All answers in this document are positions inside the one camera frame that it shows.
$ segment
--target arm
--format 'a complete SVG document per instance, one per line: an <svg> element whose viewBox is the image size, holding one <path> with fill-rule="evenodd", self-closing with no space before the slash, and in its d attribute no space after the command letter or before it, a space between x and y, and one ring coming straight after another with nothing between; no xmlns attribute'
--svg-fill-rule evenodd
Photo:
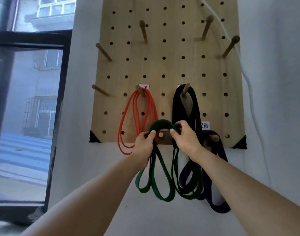
<svg viewBox="0 0 300 236"><path fill-rule="evenodd" d="M155 131L141 133L130 156L73 191L27 228L22 236L100 236L111 223L134 176L148 164Z"/></svg>
<svg viewBox="0 0 300 236"><path fill-rule="evenodd" d="M300 235L300 207L203 148L186 121L177 146L206 171L249 235Z"/></svg>

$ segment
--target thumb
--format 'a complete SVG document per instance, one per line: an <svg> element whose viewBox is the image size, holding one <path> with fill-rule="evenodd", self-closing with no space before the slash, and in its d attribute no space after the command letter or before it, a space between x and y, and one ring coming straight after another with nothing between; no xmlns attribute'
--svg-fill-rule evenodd
<svg viewBox="0 0 300 236"><path fill-rule="evenodd" d="M155 130L152 130L151 133L149 133L147 140L153 142L155 138Z"/></svg>
<svg viewBox="0 0 300 236"><path fill-rule="evenodd" d="M171 133L171 136L172 138L175 139L175 141L177 141L178 137L180 136L177 131L175 131L174 129L170 129L170 133Z"/></svg>

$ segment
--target white railing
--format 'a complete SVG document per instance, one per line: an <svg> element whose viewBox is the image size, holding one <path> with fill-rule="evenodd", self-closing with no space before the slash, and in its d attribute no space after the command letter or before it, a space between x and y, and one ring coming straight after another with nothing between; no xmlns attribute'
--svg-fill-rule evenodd
<svg viewBox="0 0 300 236"><path fill-rule="evenodd" d="M39 0L36 17L72 14L75 12L76 2L77 0L54 0L54 2L43 4L42 0Z"/></svg>

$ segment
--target forearm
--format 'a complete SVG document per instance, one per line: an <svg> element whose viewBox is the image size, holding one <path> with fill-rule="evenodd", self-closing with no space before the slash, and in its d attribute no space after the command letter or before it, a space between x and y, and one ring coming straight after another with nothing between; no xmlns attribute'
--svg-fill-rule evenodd
<svg viewBox="0 0 300 236"><path fill-rule="evenodd" d="M126 157L103 176L68 195L23 235L103 235L137 172L134 156Z"/></svg>
<svg viewBox="0 0 300 236"><path fill-rule="evenodd" d="M249 235L300 235L300 207L207 150L199 164Z"/></svg>

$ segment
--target person's left arm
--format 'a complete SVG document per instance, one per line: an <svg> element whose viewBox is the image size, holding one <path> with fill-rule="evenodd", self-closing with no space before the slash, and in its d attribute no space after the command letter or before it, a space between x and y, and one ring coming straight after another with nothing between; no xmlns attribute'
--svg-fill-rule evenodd
<svg viewBox="0 0 300 236"><path fill-rule="evenodd" d="M104 175L73 191L27 228L22 236L102 236L132 179L148 164L155 131L136 138L133 152Z"/></svg>

